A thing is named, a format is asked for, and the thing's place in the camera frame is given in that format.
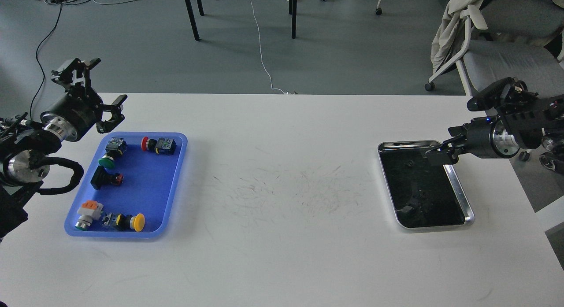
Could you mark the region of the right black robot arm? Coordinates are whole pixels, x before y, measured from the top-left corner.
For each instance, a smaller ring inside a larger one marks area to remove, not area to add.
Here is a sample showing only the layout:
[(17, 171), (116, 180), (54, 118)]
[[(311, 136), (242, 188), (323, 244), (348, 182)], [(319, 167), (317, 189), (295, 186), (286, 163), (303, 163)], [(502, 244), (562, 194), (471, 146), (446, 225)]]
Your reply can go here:
[(449, 128), (449, 140), (421, 150), (431, 164), (453, 165), (462, 154), (509, 159), (542, 146), (540, 164), (563, 173), (563, 96), (540, 98), (522, 80), (503, 78), (471, 97), (467, 109), (495, 110), (496, 115)]

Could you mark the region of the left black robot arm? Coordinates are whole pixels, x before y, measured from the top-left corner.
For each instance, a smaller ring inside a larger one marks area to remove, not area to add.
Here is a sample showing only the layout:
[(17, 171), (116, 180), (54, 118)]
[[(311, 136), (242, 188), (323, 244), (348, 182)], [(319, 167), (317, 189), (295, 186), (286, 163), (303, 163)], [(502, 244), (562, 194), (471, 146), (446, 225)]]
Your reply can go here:
[[(28, 220), (24, 206), (36, 193), (60, 195), (74, 190), (81, 182), (84, 170), (77, 161), (54, 156), (62, 142), (77, 142), (91, 128), (101, 134), (109, 133), (125, 119), (122, 110), (127, 95), (105, 104), (91, 86), (90, 71), (100, 61), (75, 58), (53, 70), (52, 81), (62, 86), (65, 93), (41, 114), (39, 122), (27, 114), (1, 119), (1, 237)], [(73, 171), (66, 186), (42, 186), (51, 165)]]

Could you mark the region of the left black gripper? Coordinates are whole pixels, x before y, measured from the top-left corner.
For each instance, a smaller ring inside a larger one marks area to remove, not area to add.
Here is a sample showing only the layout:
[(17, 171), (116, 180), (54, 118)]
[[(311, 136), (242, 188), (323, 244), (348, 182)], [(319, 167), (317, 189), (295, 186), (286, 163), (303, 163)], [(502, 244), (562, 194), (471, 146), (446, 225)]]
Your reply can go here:
[[(125, 120), (122, 110), (128, 96), (122, 94), (112, 104), (103, 104), (91, 86), (90, 71), (100, 62), (100, 58), (75, 58), (51, 71), (51, 81), (62, 86), (64, 94), (41, 114), (41, 123), (61, 142), (79, 141), (95, 124), (98, 133), (110, 133)], [(110, 119), (101, 120), (104, 112), (111, 114)]]

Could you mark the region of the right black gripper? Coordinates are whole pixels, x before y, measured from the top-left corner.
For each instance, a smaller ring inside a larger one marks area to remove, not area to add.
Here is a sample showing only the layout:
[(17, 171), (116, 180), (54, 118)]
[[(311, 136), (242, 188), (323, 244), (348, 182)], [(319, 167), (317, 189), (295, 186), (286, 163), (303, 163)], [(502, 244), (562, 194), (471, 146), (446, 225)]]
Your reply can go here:
[(509, 159), (520, 150), (513, 135), (495, 117), (474, 118), (469, 124), (448, 128), (451, 139), (421, 149), (431, 165), (454, 165), (459, 155), (469, 153), (482, 159)]

